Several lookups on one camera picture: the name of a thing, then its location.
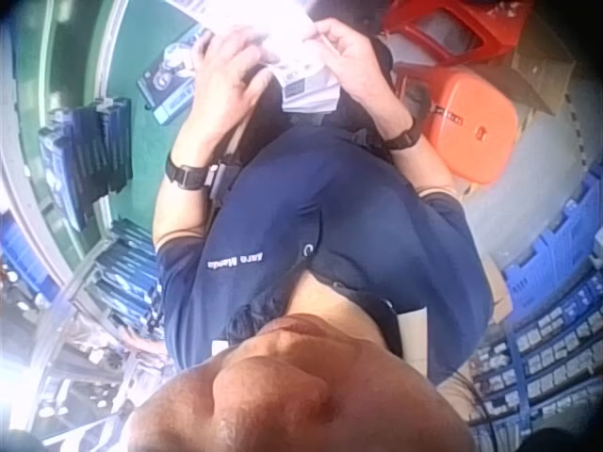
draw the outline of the red chair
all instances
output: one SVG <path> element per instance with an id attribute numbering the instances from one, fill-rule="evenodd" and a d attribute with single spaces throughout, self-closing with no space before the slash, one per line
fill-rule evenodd
<path id="1" fill-rule="evenodd" d="M 530 14 L 532 0 L 507 6 L 477 7 L 462 0 L 395 1 L 383 19 L 383 31 L 400 33 L 422 46 L 439 64 L 457 65 L 485 60 L 512 50 Z M 425 21 L 442 14 L 467 41 L 465 49 L 452 50 L 425 29 Z"/>
<path id="2" fill-rule="evenodd" d="M 498 179 L 517 137 L 511 101 L 466 69 L 397 64 L 394 71 L 400 99 L 413 99 L 416 84 L 429 88 L 423 133 L 450 170 L 478 184 Z"/>

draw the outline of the navy polo shirt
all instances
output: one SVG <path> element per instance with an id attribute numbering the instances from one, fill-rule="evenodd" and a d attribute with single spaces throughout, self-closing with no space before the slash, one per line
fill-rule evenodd
<path id="1" fill-rule="evenodd" d="M 436 384 L 469 357 L 493 309 L 462 206 L 442 193 L 419 198 L 396 168 L 324 127 L 271 143 L 207 238 L 173 239 L 158 257 L 166 342 L 181 368 L 211 356 L 213 341 L 242 342 L 283 315 L 306 269 L 395 314 L 426 307 Z"/>

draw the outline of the black wristband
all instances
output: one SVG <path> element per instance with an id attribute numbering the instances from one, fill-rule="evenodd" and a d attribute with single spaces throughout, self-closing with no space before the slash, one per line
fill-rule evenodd
<path id="1" fill-rule="evenodd" d="M 207 179 L 209 168 L 195 168 L 183 165 L 176 167 L 171 161 L 171 154 L 166 159 L 166 176 L 170 182 L 176 182 L 183 190 L 201 190 Z"/>
<path id="2" fill-rule="evenodd" d="M 400 135 L 393 139 L 388 139 L 383 142 L 383 146 L 388 151 L 395 151 L 397 149 L 412 148 L 421 138 L 421 123 L 413 117 L 413 125 L 410 129 L 402 132 Z"/>

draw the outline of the wrist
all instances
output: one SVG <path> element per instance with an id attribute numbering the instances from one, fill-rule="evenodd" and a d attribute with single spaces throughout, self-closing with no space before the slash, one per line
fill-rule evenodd
<path id="1" fill-rule="evenodd" d="M 365 109 L 385 141 L 399 137 L 413 127 L 413 116 L 389 87 L 374 99 Z"/>
<path id="2" fill-rule="evenodd" d="M 187 121 L 180 128 L 171 149 L 171 161 L 177 167 L 206 167 L 211 164 L 220 140 L 217 134 L 207 133 Z"/>

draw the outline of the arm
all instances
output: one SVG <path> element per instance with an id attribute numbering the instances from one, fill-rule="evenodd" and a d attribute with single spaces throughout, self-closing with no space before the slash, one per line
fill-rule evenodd
<path id="1" fill-rule="evenodd" d="M 253 44 L 257 33 L 242 28 L 210 39 L 203 35 L 193 48 L 195 100 L 171 150 L 178 167 L 211 164 L 218 143 L 251 113 L 270 80 L 268 69 L 262 69 L 249 84 L 243 81 L 263 56 Z M 155 204 L 155 248 L 177 237 L 203 237 L 206 206 L 206 190 L 183 190 L 164 177 Z"/>
<path id="2" fill-rule="evenodd" d="M 374 120 L 382 138 L 393 139 L 410 129 L 413 119 L 383 78 L 370 40 L 335 19 L 318 22 L 316 28 L 332 45 L 318 42 L 322 59 L 342 88 Z M 419 196 L 441 191 L 456 197 L 450 171 L 424 137 L 414 147 L 394 151 L 392 156 Z"/>
<path id="3" fill-rule="evenodd" d="M 375 121 L 382 138 L 388 140 L 410 129 L 413 118 L 386 84 L 385 88 L 387 90 L 374 98 L 377 102 L 367 103 L 364 107 Z M 455 198 L 458 196 L 448 167 L 424 136 L 412 148 L 393 151 L 392 157 L 398 171 L 419 196 L 439 191 Z"/>

